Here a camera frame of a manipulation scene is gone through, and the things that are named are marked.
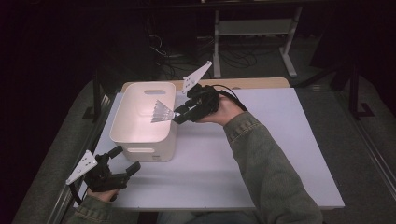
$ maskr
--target denim jacket sleeve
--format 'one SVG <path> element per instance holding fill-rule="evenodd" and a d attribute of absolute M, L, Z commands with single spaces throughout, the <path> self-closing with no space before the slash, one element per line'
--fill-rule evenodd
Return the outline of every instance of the denim jacket sleeve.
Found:
<path fill-rule="evenodd" d="M 264 125 L 245 112 L 224 131 L 262 221 L 322 223 L 318 206 Z"/>
<path fill-rule="evenodd" d="M 67 221 L 68 224 L 111 223 L 111 203 L 102 202 L 87 195 L 75 214 Z"/>

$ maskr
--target white table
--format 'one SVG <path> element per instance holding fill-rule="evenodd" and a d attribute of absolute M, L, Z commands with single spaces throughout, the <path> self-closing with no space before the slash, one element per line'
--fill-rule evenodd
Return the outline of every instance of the white table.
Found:
<path fill-rule="evenodd" d="M 292 88 L 235 90 L 247 109 L 271 132 L 321 209 L 344 207 L 304 111 Z M 115 144 L 109 138 L 122 93 L 115 99 L 95 154 Z M 177 105 L 186 98 L 177 94 Z M 110 161 L 113 174 L 132 163 L 120 154 Z M 254 208 L 224 131 L 216 124 L 185 122 L 178 127 L 177 149 L 169 162 L 141 162 L 120 191 L 114 207 L 133 210 L 240 210 Z"/>

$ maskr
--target white bracket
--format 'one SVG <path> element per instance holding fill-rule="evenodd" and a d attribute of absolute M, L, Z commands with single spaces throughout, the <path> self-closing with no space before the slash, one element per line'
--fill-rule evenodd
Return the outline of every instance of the white bracket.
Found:
<path fill-rule="evenodd" d="M 89 172 L 97 164 L 98 162 L 96 161 L 95 157 L 92 155 L 92 153 L 89 150 L 87 150 L 84 156 L 82 157 L 81 161 L 76 166 L 73 173 L 66 180 L 66 185 L 70 185 L 71 183 L 75 182 L 82 175 L 85 175 L 87 172 Z"/>
<path fill-rule="evenodd" d="M 207 63 L 198 68 L 195 72 L 191 73 L 189 76 L 187 77 L 183 77 L 184 82 L 183 82 L 183 89 L 181 90 L 181 92 L 183 92 L 183 94 L 186 94 L 187 91 L 191 90 L 192 87 L 194 87 L 199 80 L 201 80 L 201 78 L 204 76 L 205 72 L 209 69 L 209 67 L 212 65 L 212 62 L 207 61 Z"/>

